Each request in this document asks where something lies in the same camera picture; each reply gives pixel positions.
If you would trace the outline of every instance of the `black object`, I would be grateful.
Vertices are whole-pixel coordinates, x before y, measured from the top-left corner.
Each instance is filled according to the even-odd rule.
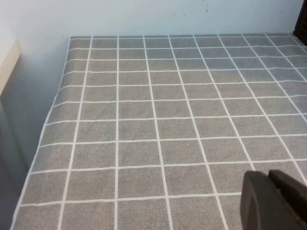
[[[244,174],[243,230],[307,230],[307,187],[280,170]]]
[[[307,1],[304,0],[293,34],[307,46]]]

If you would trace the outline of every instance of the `dark wooden frame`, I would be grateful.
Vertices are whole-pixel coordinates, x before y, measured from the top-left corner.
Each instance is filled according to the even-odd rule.
[[[304,0],[293,34],[307,46],[307,1]]]

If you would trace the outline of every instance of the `gray square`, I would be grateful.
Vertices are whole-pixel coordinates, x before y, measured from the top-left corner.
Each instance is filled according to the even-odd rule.
[[[169,40],[166,39],[145,39],[146,48],[170,48]]]
[[[57,229],[61,204],[20,207],[15,230]]]
[[[83,85],[85,73],[68,73],[63,76],[60,88],[68,85]]]
[[[117,71],[117,61],[90,60],[88,65],[88,71],[91,72]]]
[[[288,57],[288,59],[296,68],[306,68],[307,67],[307,56]]]
[[[185,99],[181,85],[154,85],[153,96],[155,100]]]
[[[280,85],[286,91],[289,96],[293,95],[307,95],[307,83],[306,82],[280,82]]]
[[[299,97],[292,97],[291,100],[297,106],[301,113],[307,113],[307,97],[299,96]]]
[[[265,67],[257,57],[235,58],[234,62],[239,69],[264,69]]]
[[[225,195],[220,196],[220,202],[223,209],[224,216],[227,221],[229,230],[241,230],[241,216],[240,216],[240,201],[239,195]]]
[[[307,123],[300,115],[270,116],[279,134],[307,134]]]
[[[256,97],[285,96],[277,83],[249,83]]]
[[[242,37],[221,37],[225,47],[230,46],[248,46],[245,39]]]
[[[252,97],[246,84],[223,84],[217,85],[222,98]]]
[[[173,48],[196,47],[194,38],[171,38]]]
[[[261,57],[261,60],[267,68],[291,68],[284,57]]]
[[[295,159],[307,158],[307,136],[300,137],[282,137]]]
[[[246,69],[240,70],[240,72],[247,82],[274,81],[274,79],[266,69]]]
[[[77,142],[115,140],[116,122],[80,122]]]
[[[86,85],[116,85],[116,73],[87,73]]]
[[[115,166],[115,143],[76,145],[73,169]]]
[[[210,171],[218,193],[241,192],[243,176],[248,170],[252,170],[248,163],[210,165]]]
[[[120,169],[118,197],[163,196],[164,187],[160,167]]]
[[[144,48],[143,39],[119,39],[119,48]]]
[[[119,73],[120,85],[148,85],[147,72]]]
[[[206,59],[209,69],[236,69],[230,58],[225,59]]]
[[[116,49],[117,39],[100,39],[92,41],[92,48]]]
[[[223,47],[218,37],[202,37],[196,38],[196,42],[201,47]]]
[[[119,118],[153,118],[152,102],[120,102],[118,108]]]
[[[192,119],[158,120],[158,128],[161,139],[196,137]]]
[[[226,116],[221,100],[195,100],[189,102],[193,116]]]
[[[146,60],[120,60],[119,71],[146,71]]]
[[[255,99],[234,99],[224,101],[230,115],[261,115]]]
[[[195,34],[195,37],[217,37],[217,34]]]
[[[215,83],[242,82],[237,70],[213,70],[211,76]]]
[[[236,135],[228,118],[196,118],[195,123],[201,138]]]
[[[201,58],[198,49],[174,49],[176,58]]]
[[[292,55],[307,56],[307,53],[299,46],[283,46],[283,47],[279,47],[279,50],[285,56],[292,56]]]
[[[153,120],[119,121],[120,140],[156,139]]]
[[[152,84],[180,84],[177,72],[150,72]]]
[[[218,98],[214,85],[185,85],[189,99]]]
[[[289,155],[279,138],[244,138],[243,143],[252,161],[284,160]]]
[[[41,145],[73,142],[76,122],[63,122],[46,126]]]
[[[119,100],[150,100],[149,86],[120,86]]]
[[[265,37],[265,34],[260,33],[249,33],[249,34],[243,34],[244,37]]]
[[[156,141],[120,143],[118,148],[119,166],[160,164]]]
[[[26,187],[23,204],[61,201],[67,172],[32,174]]]
[[[145,51],[143,49],[121,49],[119,59],[145,59]]]
[[[174,60],[148,60],[150,71],[177,70]]]
[[[307,164],[306,161],[297,161],[296,162],[300,170],[302,171],[302,174],[307,178]]]
[[[186,101],[155,102],[157,117],[190,117],[190,111]]]
[[[69,49],[74,49],[74,48],[90,48],[90,43],[91,40],[81,40],[81,39],[77,39],[77,40],[71,40],[69,43]]]
[[[113,228],[113,202],[65,205],[62,221],[63,230],[108,230]]]
[[[84,90],[85,102],[109,102],[116,101],[116,86],[86,87]]]
[[[52,145],[41,147],[33,166],[32,171],[50,169],[68,169],[71,159],[72,145]]]
[[[79,103],[65,103],[53,107],[48,123],[65,120],[77,120],[79,107]]]
[[[113,199],[115,170],[71,172],[67,200]]]
[[[99,39],[99,38],[110,39],[110,38],[117,38],[117,36],[93,36],[93,40]]]
[[[83,103],[81,120],[116,119],[116,103]]]
[[[88,49],[73,49],[73,50],[70,50],[67,54],[67,61],[70,61],[70,60],[73,60],[73,59],[87,60],[88,51],[89,51]]]
[[[174,229],[223,229],[223,222],[214,197],[170,199]]]
[[[229,54],[233,58],[243,58],[243,57],[255,57],[255,53],[249,47],[234,47],[234,48],[227,48]]]
[[[118,229],[168,230],[165,199],[119,201]]]
[[[270,37],[270,40],[276,46],[287,46],[287,45],[294,45],[297,46],[297,43],[291,37]]]
[[[182,81],[188,83],[212,83],[208,71],[181,71]]]
[[[213,192],[205,165],[165,167],[165,179],[169,195]]]
[[[174,59],[171,49],[147,49],[148,59]]]
[[[197,140],[161,141],[164,164],[204,163]]]
[[[297,110],[288,98],[259,98],[266,114],[297,114]]]
[[[270,72],[276,78],[277,81],[284,81],[284,80],[303,81],[304,80],[295,69],[271,69]]]
[[[92,49],[90,59],[117,59],[117,50]]]
[[[193,37],[193,35],[170,35],[169,37]]]
[[[234,139],[201,140],[208,162],[247,161],[242,145]]]
[[[240,136],[275,135],[268,120],[263,117],[233,117]]]
[[[246,40],[251,46],[273,46],[266,37],[246,37]]]
[[[270,162],[270,163],[254,163],[255,169],[257,171],[264,172],[265,174],[269,173],[269,170],[278,169],[284,173],[290,175],[294,179],[297,179],[299,182],[303,183],[302,177],[299,174],[296,166],[292,161],[286,162]]]
[[[282,54],[275,47],[256,46],[253,47],[258,56],[282,57]]]
[[[168,38],[167,35],[145,35],[145,38]]]
[[[224,48],[201,48],[204,58],[228,58],[228,54]]]
[[[206,69],[202,59],[178,59],[177,64],[180,70]]]
[[[62,102],[79,102],[81,100],[82,87],[67,87],[58,92],[54,105]]]

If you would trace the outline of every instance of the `white grid line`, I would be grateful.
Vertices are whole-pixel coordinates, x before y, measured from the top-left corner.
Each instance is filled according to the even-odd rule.
[[[283,45],[283,46],[277,46],[277,47],[287,47],[287,46],[296,46],[296,45]],[[247,48],[249,46],[226,46],[226,48]],[[251,46],[251,47],[274,47],[274,45],[272,46]],[[209,46],[209,47],[199,47],[200,49],[211,49],[211,48],[223,48],[222,46]],[[76,50],[76,49],[79,49],[79,50],[87,50],[89,48],[71,48],[69,51],[72,51],[72,50]],[[119,48],[120,50],[129,50],[129,49],[144,49],[143,48]],[[159,48],[146,48],[146,49],[170,49],[169,47],[168,48],[165,48],[165,47],[159,47]],[[197,49],[197,47],[176,47],[176,48],[173,48],[174,50],[176,49]],[[92,50],[117,50],[117,48],[92,48]]]
[[[230,37],[230,38],[233,38],[233,37],[242,37],[242,36],[223,36],[222,34],[220,34],[221,37]],[[259,35],[244,35],[245,37],[265,37],[265,36],[259,36]],[[273,36],[270,36],[270,37],[289,37],[291,35],[273,35]],[[173,38],[182,38],[182,39],[191,39],[193,38],[193,35],[190,35],[189,37],[171,37],[171,39]],[[196,36],[196,38],[217,38],[217,36]],[[115,40],[116,38],[115,37],[103,37],[103,38],[93,38],[93,40]],[[130,37],[130,38],[120,38],[120,39],[142,39],[141,37]],[[145,37],[145,40],[146,39],[168,39],[167,37]],[[81,38],[81,37],[77,37],[77,38],[71,38],[70,39],[71,41],[73,40],[90,40],[90,38]]]
[[[163,186],[164,186],[164,193],[166,198],[166,207],[167,207],[167,215],[168,215],[168,222],[169,222],[169,228],[173,230],[173,221],[172,221],[172,214],[171,214],[171,207],[169,203],[168,198],[168,190],[167,190],[167,184],[166,184],[166,178],[165,178],[165,172],[164,172],[164,166],[163,166],[163,156],[162,156],[162,150],[161,150],[161,143],[160,143],[160,135],[159,135],[159,129],[158,129],[158,122],[157,122],[157,116],[155,112],[155,106],[154,106],[154,94],[153,89],[151,86],[151,78],[150,78],[150,72],[149,72],[149,64],[147,59],[147,51],[146,51],[146,43],[145,43],[145,37],[143,36],[143,43],[145,48],[145,57],[146,57],[146,67],[147,67],[147,73],[148,73],[148,81],[149,81],[149,88],[150,88],[150,96],[152,100],[152,106],[153,106],[153,116],[154,116],[154,126],[157,136],[157,143],[158,143],[158,149],[159,149],[159,158],[160,158],[160,164],[161,164],[161,172],[162,172],[162,179],[163,179]]]
[[[119,140],[119,36],[117,36],[117,74],[116,74],[116,144],[115,144],[115,202],[114,202],[114,230],[118,229],[118,140]]]
[[[171,42],[171,39],[170,37],[168,36],[168,40],[169,40],[169,43],[170,43],[170,46],[171,46],[171,49],[172,49],[172,53],[173,53],[173,56],[175,57],[175,53],[174,53],[174,50],[173,50],[173,46],[172,46],[172,42]],[[193,122],[193,126],[194,126],[194,129],[195,129],[195,132],[196,132],[196,136],[197,136],[197,139],[198,139],[198,143],[200,145],[200,148],[201,148],[201,153],[202,153],[202,157],[205,161],[205,163],[207,163],[207,157],[205,155],[205,151],[203,149],[203,145],[202,145],[202,142],[201,142],[201,139],[200,139],[200,135],[199,135],[199,132],[198,132],[198,129],[197,129],[197,126],[196,126],[196,122],[195,122],[195,119],[193,117],[193,112],[192,112],[192,109],[191,109],[191,106],[190,106],[190,103],[189,103],[189,99],[188,99],[188,95],[187,95],[187,92],[186,92],[186,89],[184,87],[184,84],[183,84],[183,80],[182,80],[182,77],[181,77],[181,73],[180,73],[180,70],[179,70],[179,66],[178,66],[178,63],[177,63],[177,60],[175,59],[175,64],[176,64],[176,68],[177,68],[177,71],[178,71],[178,75],[180,77],[180,82],[182,84],[182,89],[183,89],[183,92],[184,92],[184,95],[185,95],[185,98],[186,98],[186,101],[187,101],[187,104],[188,104],[188,108],[189,108],[189,112],[191,114],[191,117],[192,117],[192,122]],[[210,182],[211,182],[211,186],[213,188],[213,192],[215,194],[215,199],[216,199],[216,203],[218,205],[218,208],[219,208],[219,211],[220,211],[220,215],[221,215],[221,218],[222,218],[222,221],[223,221],[223,225],[224,225],[224,228],[225,230],[228,230],[228,226],[227,226],[227,222],[226,222],[226,218],[224,216],[224,213],[223,213],[223,209],[222,209],[222,205],[221,205],[221,202],[220,202],[220,199],[217,195],[217,190],[216,190],[216,187],[215,187],[215,183],[214,183],[214,180],[213,180],[213,177],[212,177],[212,174],[211,174],[211,171],[210,171],[210,167],[208,165],[206,165],[206,169],[207,169],[207,172],[208,172],[208,176],[210,178]]]
[[[91,39],[90,50],[88,52],[88,60],[87,60],[87,63],[86,63],[86,70],[85,70],[85,76],[84,76],[84,80],[83,80],[83,88],[82,88],[82,94],[81,94],[81,101],[80,101],[79,111],[78,111],[78,121],[77,121],[76,128],[75,128],[75,133],[74,133],[74,138],[73,138],[73,145],[72,145],[72,149],[71,149],[71,158],[70,158],[70,162],[69,162],[69,170],[67,171],[67,177],[66,177],[66,182],[65,182],[64,192],[63,192],[63,200],[62,200],[61,209],[60,209],[60,213],[59,213],[58,230],[61,230],[61,227],[62,227],[63,213],[64,213],[66,195],[67,195],[67,191],[68,191],[69,179],[70,179],[70,175],[71,175],[73,156],[74,156],[76,142],[77,142],[79,120],[80,120],[80,117],[81,117],[82,103],[83,103],[83,98],[84,98],[84,91],[85,91],[85,85],[86,85],[87,71],[88,71],[89,62],[90,62],[89,58],[90,58],[90,55],[91,55],[92,42],[93,42],[93,39]]]
[[[250,48],[251,48],[252,51],[257,55],[257,53],[255,52],[255,50],[254,50],[252,47],[250,47]],[[264,62],[261,60],[261,58],[259,58],[259,61],[262,63],[262,65],[263,65],[264,67],[266,67],[266,65],[265,65]],[[269,69],[267,69],[267,71],[269,72],[269,74],[271,75],[271,77],[272,77],[272,78],[275,80],[275,82],[276,82],[276,78],[273,76],[273,74],[271,73],[271,71],[270,71]],[[288,97],[288,94],[287,94],[286,91],[281,87],[281,85],[280,85],[278,82],[277,82],[277,84],[278,84],[278,86],[282,89],[282,91],[284,92],[284,94]],[[295,108],[297,109],[297,111],[301,114],[300,110],[299,110],[299,109],[297,108],[297,106],[293,103],[293,101],[291,100],[291,98],[288,97],[288,99],[292,102],[292,104],[294,105],[294,107],[295,107]],[[263,114],[266,114],[265,111],[263,110],[262,106],[260,105],[258,99],[255,98],[255,100],[256,100],[258,106],[260,107],[260,109],[262,110]],[[290,150],[288,149],[288,147],[286,146],[285,142],[283,141],[283,139],[281,138],[281,136],[280,136],[279,133],[277,132],[276,128],[274,127],[274,125],[273,125],[273,123],[272,123],[272,121],[270,120],[270,118],[269,118],[268,116],[267,116],[266,118],[267,118],[268,122],[270,123],[270,125],[272,126],[272,129],[274,130],[274,132],[276,133],[276,135],[278,135],[278,138],[279,138],[280,142],[282,143],[282,145],[284,146],[284,148],[286,149],[288,155],[289,155],[290,158],[293,160],[293,163],[294,163],[295,167],[297,168],[299,174],[301,175],[303,181],[305,182],[305,184],[307,184],[307,180],[306,180],[304,174],[302,173],[301,169],[298,167],[298,164],[297,164],[296,161],[294,160],[294,157],[292,156],[292,154],[291,154]]]
[[[266,117],[266,116],[300,116],[300,115],[307,115],[307,113],[303,114],[269,114],[269,115],[230,115],[230,116],[194,116],[194,118],[228,118],[228,117]],[[157,117],[157,120],[184,120],[184,119],[192,119],[191,116],[183,116],[183,117]],[[154,117],[151,118],[122,118],[122,119],[101,119],[101,120],[79,120],[79,122],[111,122],[111,121],[151,121],[155,120]],[[78,120],[62,120],[62,121],[55,121],[46,124],[47,126],[53,124],[60,124],[60,123],[69,123],[69,122],[78,122]]]
[[[241,192],[236,193],[218,193],[218,196],[240,196]],[[215,196],[215,194],[186,194],[186,195],[169,195],[169,198],[185,198],[185,197],[209,197]],[[133,200],[151,200],[151,199],[166,199],[165,195],[160,196],[145,196],[145,197],[128,197],[128,198],[119,198],[118,201],[133,201]],[[97,203],[97,202],[114,202],[114,199],[95,199],[95,200],[67,200],[66,204],[80,204],[80,203]],[[46,205],[55,205],[61,204],[61,201],[53,201],[46,203],[31,203],[31,204],[22,204],[22,207],[27,206],[46,206]]]
[[[295,161],[307,161],[307,158],[294,159]],[[251,161],[252,163],[276,163],[276,162],[289,162],[293,161],[291,158],[288,159],[279,159],[279,160],[258,160]],[[164,164],[164,167],[189,167],[189,166],[198,166],[198,165],[217,165],[217,164],[250,164],[250,161],[211,161],[211,162],[202,162],[202,163],[176,163],[176,164]],[[160,164],[155,165],[134,165],[134,166],[110,166],[103,168],[81,168],[81,169],[70,169],[72,172],[87,172],[87,171],[100,171],[100,170],[120,170],[120,169],[143,169],[143,168],[160,168]],[[41,173],[55,173],[55,172],[67,172],[69,169],[49,169],[34,171],[30,174],[41,174]]]
[[[240,70],[261,70],[261,69],[293,69],[293,68],[285,68],[285,67],[273,67],[273,68],[253,68],[253,69],[240,69]],[[307,69],[307,67],[296,67],[296,69]],[[210,71],[229,71],[236,70],[234,69],[209,69]],[[177,70],[149,70],[150,72],[177,72]],[[180,72],[191,72],[191,71],[208,71],[208,69],[181,69]],[[120,73],[146,73],[145,70],[136,70],[136,71],[120,71]],[[85,73],[84,71],[70,71],[64,74],[71,73]],[[88,71],[88,73],[117,73],[117,71]]]
[[[69,41],[68,41],[68,44],[67,44],[67,52],[66,52],[65,62],[67,61],[68,49],[69,49],[69,46],[70,46],[70,42],[71,42],[71,41],[69,40]],[[61,83],[62,83],[62,80],[63,80],[64,71],[65,71],[65,65],[64,65],[64,67],[63,67],[63,72],[62,72],[61,81],[60,81],[60,83],[59,83],[59,88],[60,88]],[[41,142],[42,142],[42,139],[43,139],[43,135],[44,135],[44,132],[45,132],[46,123],[47,123],[47,121],[48,121],[48,119],[49,119],[49,117],[50,117],[52,107],[53,107],[53,105],[54,105],[54,103],[55,103],[55,101],[56,101],[57,95],[58,95],[58,93],[59,93],[59,88],[58,88],[58,92],[57,92],[56,96],[55,96],[54,99],[53,99],[52,106],[51,106],[51,108],[50,108],[50,110],[49,110],[49,112],[48,112],[48,115],[47,115],[47,117],[46,117],[46,119],[45,119],[45,122],[44,122],[44,125],[43,125],[43,128],[42,128],[42,131],[41,131],[41,133],[40,133],[38,145],[37,145],[37,148],[36,148],[36,152],[35,152],[35,155],[34,155],[34,157],[33,157],[33,160],[32,160],[32,163],[31,163],[29,172],[28,172],[28,174],[27,174],[27,177],[26,177],[26,179],[25,179],[23,189],[22,189],[22,191],[21,191],[21,194],[20,194],[18,203],[17,203],[17,205],[16,205],[16,209],[15,209],[15,211],[14,211],[14,215],[13,215],[13,218],[12,218],[12,224],[11,224],[10,230],[13,230],[13,229],[14,229],[14,226],[15,226],[15,223],[16,223],[16,220],[17,220],[17,214],[18,214],[18,211],[19,211],[19,209],[20,209],[20,207],[21,207],[21,205],[22,205],[21,203],[22,203],[23,198],[24,198],[24,193],[25,193],[26,187],[27,187],[28,182],[29,182],[30,173],[31,173],[31,171],[32,171],[32,169],[33,169],[33,166],[34,166],[34,163],[35,163],[35,161],[36,161],[37,154],[38,154],[38,151],[39,151],[39,146],[41,145]]]
[[[287,55],[285,57],[306,57],[306,55]],[[260,58],[283,58],[283,56],[268,56],[268,55],[263,55],[259,56]],[[232,57],[232,59],[239,59],[239,58],[257,58],[256,56],[253,57]],[[201,57],[177,57],[177,60],[191,60],[191,59],[198,59],[202,60]],[[230,59],[230,57],[204,57],[204,59]],[[145,61],[146,59],[144,58],[125,58],[125,59],[118,59],[119,61]],[[175,58],[148,58],[147,60],[175,60]],[[74,58],[68,60],[66,63],[69,63],[71,61],[86,61],[86,59],[80,59],[80,58]],[[90,61],[117,61],[117,59],[93,59],[91,58]]]
[[[281,134],[281,135],[255,135],[255,136],[240,136],[241,138],[272,138],[272,137],[305,137],[307,134]],[[212,140],[212,139],[237,139],[238,137],[206,137],[201,138],[201,140]],[[198,140],[197,138],[169,138],[169,139],[160,139],[160,141],[183,141],[183,140]],[[119,143],[132,143],[132,142],[148,142],[148,141],[157,141],[157,139],[139,139],[139,140],[119,140]],[[116,143],[115,140],[110,141],[93,141],[93,142],[76,142],[76,145],[93,145],[93,144],[108,144]],[[72,145],[72,142],[57,142],[50,143],[46,145],[41,145],[39,148],[54,146],[54,145]]]

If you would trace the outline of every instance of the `white wall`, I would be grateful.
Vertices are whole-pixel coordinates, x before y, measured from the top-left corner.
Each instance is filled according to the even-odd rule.
[[[21,58],[0,98],[32,161],[56,94],[70,35],[289,32],[303,0],[0,0],[0,35]]]
[[[1,0],[21,35],[292,32],[303,0]]]

